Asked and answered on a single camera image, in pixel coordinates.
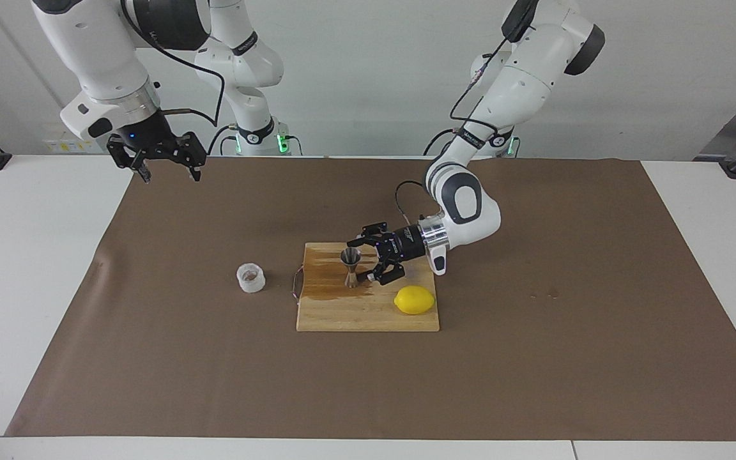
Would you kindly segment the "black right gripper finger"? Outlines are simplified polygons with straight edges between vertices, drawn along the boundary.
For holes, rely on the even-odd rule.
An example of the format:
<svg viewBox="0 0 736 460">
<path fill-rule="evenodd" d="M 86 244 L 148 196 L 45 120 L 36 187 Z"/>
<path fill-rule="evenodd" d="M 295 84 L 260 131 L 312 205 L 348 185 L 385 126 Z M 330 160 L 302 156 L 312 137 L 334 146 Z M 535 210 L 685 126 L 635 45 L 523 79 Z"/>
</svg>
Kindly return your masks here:
<svg viewBox="0 0 736 460">
<path fill-rule="evenodd" d="M 126 144 L 119 135 L 111 135 L 106 142 L 106 148 L 118 168 L 130 169 L 141 177 L 143 183 L 151 183 L 151 172 L 146 165 L 143 152 L 129 154 Z"/>
<path fill-rule="evenodd" d="M 194 181 L 200 181 L 201 169 L 206 165 L 207 152 L 196 134 L 187 132 L 175 138 L 173 162 L 187 167 Z"/>
</svg>

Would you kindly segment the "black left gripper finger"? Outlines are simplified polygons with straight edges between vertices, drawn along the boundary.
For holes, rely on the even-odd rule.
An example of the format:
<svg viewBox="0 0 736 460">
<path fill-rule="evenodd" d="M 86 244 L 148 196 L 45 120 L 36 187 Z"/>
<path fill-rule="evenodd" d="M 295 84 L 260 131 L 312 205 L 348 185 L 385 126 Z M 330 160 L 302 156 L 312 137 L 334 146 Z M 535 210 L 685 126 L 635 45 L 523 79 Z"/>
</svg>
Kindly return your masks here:
<svg viewBox="0 0 736 460">
<path fill-rule="evenodd" d="M 405 277 L 403 259 L 378 259 L 373 268 L 359 273 L 359 282 L 379 282 L 381 286 Z"/>
<path fill-rule="evenodd" d="M 346 243 L 347 247 L 361 247 L 367 245 L 375 249 L 387 248 L 388 224 L 387 222 L 376 222 L 362 228 L 362 232 L 353 240 Z"/>
</svg>

